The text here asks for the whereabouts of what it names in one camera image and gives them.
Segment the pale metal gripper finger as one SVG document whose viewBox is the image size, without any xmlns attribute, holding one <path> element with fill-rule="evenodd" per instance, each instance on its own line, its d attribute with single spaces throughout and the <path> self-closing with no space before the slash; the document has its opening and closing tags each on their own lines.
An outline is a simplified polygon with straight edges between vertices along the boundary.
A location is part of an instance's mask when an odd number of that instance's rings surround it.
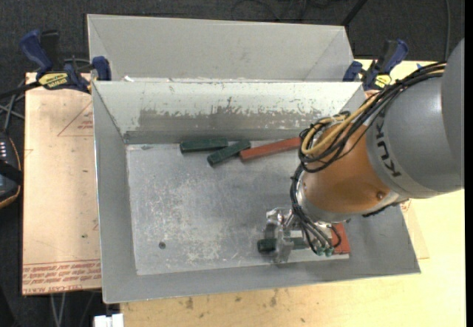
<svg viewBox="0 0 473 327">
<path fill-rule="evenodd" d="M 277 240 L 273 253 L 274 263 L 286 263 L 293 251 L 294 242 L 292 240 Z"/>
<path fill-rule="evenodd" d="M 285 238 L 285 221 L 287 209 L 274 208 L 266 211 L 266 224 L 263 232 L 265 239 L 282 241 Z"/>
</svg>

